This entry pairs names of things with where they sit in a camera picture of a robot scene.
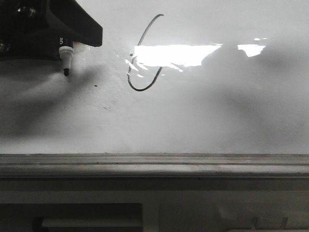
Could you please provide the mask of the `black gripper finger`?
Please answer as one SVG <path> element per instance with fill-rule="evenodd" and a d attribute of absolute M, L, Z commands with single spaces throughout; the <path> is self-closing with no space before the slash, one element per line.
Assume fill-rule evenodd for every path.
<path fill-rule="evenodd" d="M 61 46 L 102 45 L 103 28 L 75 0 L 2 0 L 0 59 L 59 60 Z"/>

